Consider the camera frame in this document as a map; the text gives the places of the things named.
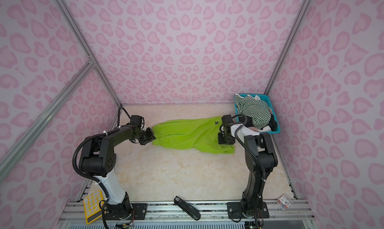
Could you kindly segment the lime green shorts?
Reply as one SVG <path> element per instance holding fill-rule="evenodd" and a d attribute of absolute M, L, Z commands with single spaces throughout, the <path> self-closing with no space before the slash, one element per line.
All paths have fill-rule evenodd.
<path fill-rule="evenodd" d="M 210 154 L 233 154 L 233 145 L 220 145 L 221 117 L 171 120 L 153 127 L 153 145 L 166 149 L 196 149 Z"/>

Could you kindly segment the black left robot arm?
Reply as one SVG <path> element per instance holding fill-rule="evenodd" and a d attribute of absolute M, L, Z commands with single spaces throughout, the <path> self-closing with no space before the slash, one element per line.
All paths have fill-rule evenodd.
<path fill-rule="evenodd" d="M 77 148 L 80 160 L 74 163 L 80 176 L 96 182 L 105 195 L 106 211 L 114 217 L 126 218 L 132 213 L 128 193 L 120 186 L 115 174 L 115 147 L 130 141 L 144 146 L 155 139 L 151 128 L 124 125 L 101 134 L 87 137 Z"/>

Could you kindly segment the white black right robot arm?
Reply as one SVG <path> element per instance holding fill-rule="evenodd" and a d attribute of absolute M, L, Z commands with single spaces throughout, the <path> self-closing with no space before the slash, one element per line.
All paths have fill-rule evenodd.
<path fill-rule="evenodd" d="M 245 150 L 245 161 L 249 170 L 248 183 L 242 193 L 240 203 L 229 207 L 229 218 L 263 218 L 270 217 L 263 193 L 268 176 L 278 165 L 278 157 L 272 143 L 271 134 L 257 133 L 242 124 L 219 127 L 220 145 L 233 145 L 239 142 Z"/>

